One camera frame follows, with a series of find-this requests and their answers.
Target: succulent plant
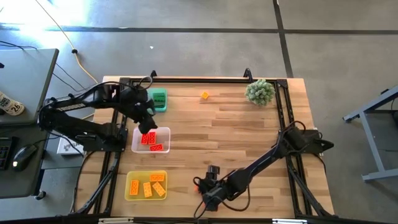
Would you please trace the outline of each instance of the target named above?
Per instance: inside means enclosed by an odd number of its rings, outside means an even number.
[[[267,83],[265,79],[259,79],[246,87],[244,95],[255,105],[265,106],[273,99],[275,89],[272,84]]]

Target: wooden tabletop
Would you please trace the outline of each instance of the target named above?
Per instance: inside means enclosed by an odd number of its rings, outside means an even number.
[[[120,77],[104,77],[104,81],[119,81]],[[304,80],[288,79],[295,120],[307,129],[314,127]],[[221,176],[232,169],[246,167],[275,143],[280,129],[275,99],[266,107],[258,107],[245,99],[247,84],[230,83],[154,83],[152,87],[167,89],[167,111],[154,116],[159,127],[171,130],[171,150],[168,154],[136,154],[131,151],[132,130],[127,122],[129,137],[122,154],[114,193],[113,217],[192,217],[201,202],[194,191],[194,176],[205,177],[208,165],[221,167]],[[209,98],[200,98],[207,91]],[[94,121],[110,122],[112,109],[96,110]],[[80,208],[94,192],[100,179],[104,153],[96,152],[85,164],[78,186],[76,207]],[[313,155],[303,155],[307,185],[314,196],[333,213],[328,184],[322,163]],[[166,170],[167,198],[155,201],[126,201],[126,174],[132,170]],[[220,205],[218,212],[206,212],[203,217],[219,218],[288,218],[294,217],[287,168],[284,159],[273,163],[253,178],[251,204],[245,212],[234,212]],[[298,188],[300,207],[304,211]],[[104,191],[106,204],[108,187]],[[247,192],[231,206],[243,208]]]

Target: yellow tray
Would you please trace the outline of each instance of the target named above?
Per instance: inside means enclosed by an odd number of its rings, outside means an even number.
[[[152,189],[152,196],[145,198],[144,196],[144,183],[149,182],[151,174],[164,174],[164,181],[159,182],[163,189],[166,191],[165,194],[159,196],[155,189],[152,187],[156,182],[151,182],[150,186]],[[138,194],[130,195],[130,186],[132,180],[138,180]],[[130,200],[163,200],[167,196],[167,173],[164,170],[152,170],[152,171],[130,171],[126,177],[126,189],[124,191],[124,198]]]

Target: concrete floor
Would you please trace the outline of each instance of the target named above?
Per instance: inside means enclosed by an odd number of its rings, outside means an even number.
[[[13,2],[17,1],[4,3],[0,22],[53,25],[35,2],[23,8]],[[41,2],[61,25],[68,26],[277,28],[272,0]],[[279,4],[286,29],[398,28],[397,1],[279,0]],[[98,80],[104,75],[145,75],[151,70],[163,76],[240,77],[246,67],[256,77],[286,77],[278,34],[69,32],[68,35],[85,68]],[[289,34],[286,39],[294,77],[305,79],[315,125],[325,139],[335,143],[325,153],[325,162],[336,214],[398,223],[398,177],[365,184],[361,174],[376,171],[376,165],[362,125],[359,121],[345,124],[341,120],[381,91],[398,84],[398,35]],[[85,86],[93,84],[76,64],[61,32],[43,32],[27,26],[21,31],[0,30],[0,40],[56,47],[60,49],[58,64]],[[73,84],[60,70],[56,69],[55,73]],[[52,79],[48,96],[64,96],[69,92],[71,89],[62,82]],[[67,214],[76,175],[77,169],[46,171],[42,188],[49,195],[39,202],[30,197],[1,200],[0,219]],[[13,212],[14,207],[19,207],[18,213]]]

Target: green object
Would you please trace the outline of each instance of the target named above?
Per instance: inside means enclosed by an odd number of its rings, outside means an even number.
[[[148,95],[155,102],[155,111],[164,112],[167,108],[167,91],[165,88],[149,88]]]
[[[275,89],[272,84],[267,83],[265,79],[259,79],[246,87],[244,95],[255,105],[265,106],[273,99]]]

